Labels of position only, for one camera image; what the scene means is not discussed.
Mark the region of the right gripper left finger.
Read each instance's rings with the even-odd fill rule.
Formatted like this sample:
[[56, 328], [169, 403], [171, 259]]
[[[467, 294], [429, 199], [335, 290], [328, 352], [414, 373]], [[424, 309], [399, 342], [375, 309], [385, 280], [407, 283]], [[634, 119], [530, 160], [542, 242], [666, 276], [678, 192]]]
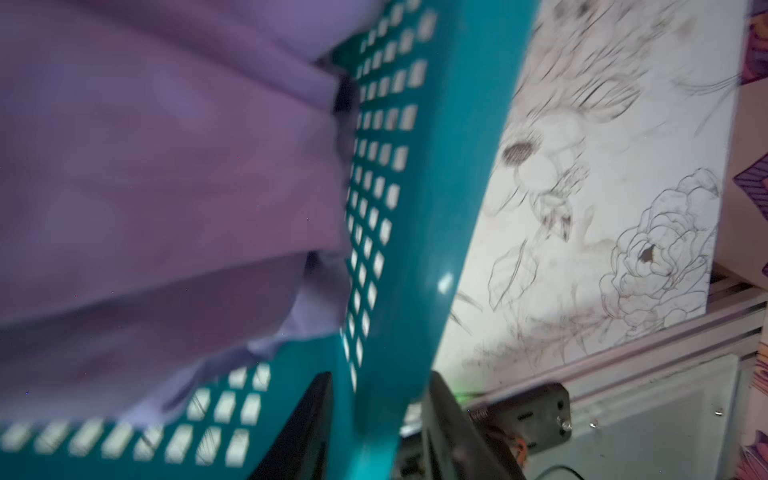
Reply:
[[315, 376], [249, 480], [327, 478], [334, 411], [330, 372]]

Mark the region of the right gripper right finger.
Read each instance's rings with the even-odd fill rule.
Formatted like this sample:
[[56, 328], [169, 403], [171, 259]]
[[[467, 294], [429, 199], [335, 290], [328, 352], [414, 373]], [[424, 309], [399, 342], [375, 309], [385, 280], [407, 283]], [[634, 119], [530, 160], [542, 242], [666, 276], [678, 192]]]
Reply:
[[491, 448], [442, 376], [433, 371], [422, 399], [421, 438], [428, 479], [522, 479], [511, 454]]

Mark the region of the lavender purple t-shirt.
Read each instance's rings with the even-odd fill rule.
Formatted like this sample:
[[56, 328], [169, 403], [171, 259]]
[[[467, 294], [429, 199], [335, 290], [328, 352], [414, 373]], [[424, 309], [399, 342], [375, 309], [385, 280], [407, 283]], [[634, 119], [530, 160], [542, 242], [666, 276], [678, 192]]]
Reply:
[[336, 333], [380, 1], [1, 5], [1, 419], [168, 421]]

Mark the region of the teal plastic laundry basket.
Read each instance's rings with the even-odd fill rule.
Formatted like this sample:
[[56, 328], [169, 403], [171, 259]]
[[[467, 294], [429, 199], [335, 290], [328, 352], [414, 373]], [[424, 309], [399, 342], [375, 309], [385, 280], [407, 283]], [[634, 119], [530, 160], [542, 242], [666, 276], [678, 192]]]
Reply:
[[360, 91], [344, 320], [200, 385], [174, 418], [1, 419], [5, 479], [248, 479], [330, 372], [326, 479], [386, 479], [454, 304], [536, 16], [533, 1], [380, 1], [330, 54]]

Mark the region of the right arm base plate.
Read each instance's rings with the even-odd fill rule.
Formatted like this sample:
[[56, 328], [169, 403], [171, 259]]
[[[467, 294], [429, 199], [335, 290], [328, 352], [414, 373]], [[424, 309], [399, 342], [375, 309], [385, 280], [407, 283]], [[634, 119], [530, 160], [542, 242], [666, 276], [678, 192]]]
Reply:
[[523, 441], [529, 454], [564, 444], [573, 430], [570, 395], [559, 383], [470, 409], [469, 416], [487, 432]]

